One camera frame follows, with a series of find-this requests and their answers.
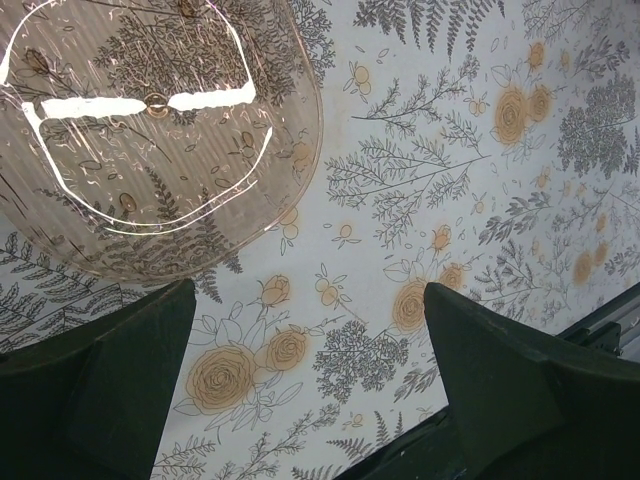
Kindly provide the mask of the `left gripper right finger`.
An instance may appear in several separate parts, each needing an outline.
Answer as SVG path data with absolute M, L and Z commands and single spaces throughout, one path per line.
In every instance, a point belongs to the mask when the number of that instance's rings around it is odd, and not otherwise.
M 426 324 L 473 479 L 636 479 L 639 365 L 439 283 Z

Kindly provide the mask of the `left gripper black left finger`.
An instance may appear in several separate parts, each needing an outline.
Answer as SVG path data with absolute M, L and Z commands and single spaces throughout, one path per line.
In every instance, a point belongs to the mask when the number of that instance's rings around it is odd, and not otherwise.
M 195 309 L 181 280 L 2 354 L 2 478 L 149 478 Z

